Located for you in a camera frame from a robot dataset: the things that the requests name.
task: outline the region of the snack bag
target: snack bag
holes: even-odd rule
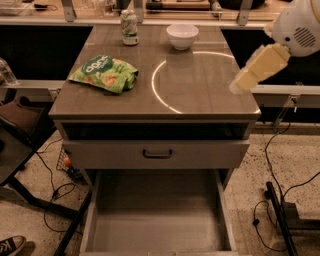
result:
[[[137,75],[138,70],[129,63],[107,55],[98,55],[83,64],[68,79],[121,93],[134,86]]]

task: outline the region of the speckled floor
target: speckled floor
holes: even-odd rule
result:
[[[281,125],[281,131],[287,127]],[[257,124],[250,136],[250,147],[241,164],[236,169],[225,190],[229,218],[236,240],[239,255],[288,255],[287,251],[274,252],[267,249],[261,242],[256,229],[252,225],[255,206],[264,201],[266,182],[272,181],[278,191],[275,181],[267,164],[265,148],[274,136],[270,124]],[[55,133],[43,146],[60,138]],[[63,171],[56,168],[61,141],[51,144],[43,159],[52,170],[52,182],[55,188],[71,182]],[[289,130],[274,137],[268,146],[268,156],[273,172],[283,191],[293,185],[304,183],[320,171],[320,125],[319,124],[291,124]],[[50,200],[52,185],[51,173],[47,170],[38,156],[34,156],[26,165],[26,169],[17,175],[35,196]],[[74,183],[75,189],[57,201],[70,208],[78,209],[84,199],[88,187],[83,182]],[[287,202],[294,202],[301,218],[320,219],[320,175],[305,186],[297,187],[287,194]],[[270,203],[269,212],[275,220]],[[63,233],[50,230],[44,222],[44,212],[29,205],[0,198],[0,240],[13,235],[24,235],[28,243],[19,256],[53,255]],[[259,218],[259,233],[264,243],[272,249],[282,250],[285,243],[279,228],[274,228],[268,219],[267,204],[260,203],[256,208]],[[46,214],[49,225],[58,230],[65,230],[69,220]],[[78,255],[82,236],[73,236],[66,255]],[[299,255],[319,255],[320,231],[294,231],[293,239]]]

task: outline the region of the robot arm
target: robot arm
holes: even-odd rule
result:
[[[320,50],[320,1],[294,0],[264,29],[275,44],[261,46],[230,84],[232,92],[250,90],[288,65],[290,56]]]

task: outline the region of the shoe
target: shoe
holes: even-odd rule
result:
[[[0,241],[0,256],[14,256],[22,250],[26,243],[24,236],[13,236]]]

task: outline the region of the open drawer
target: open drawer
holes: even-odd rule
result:
[[[98,171],[80,255],[238,255],[218,172]]]

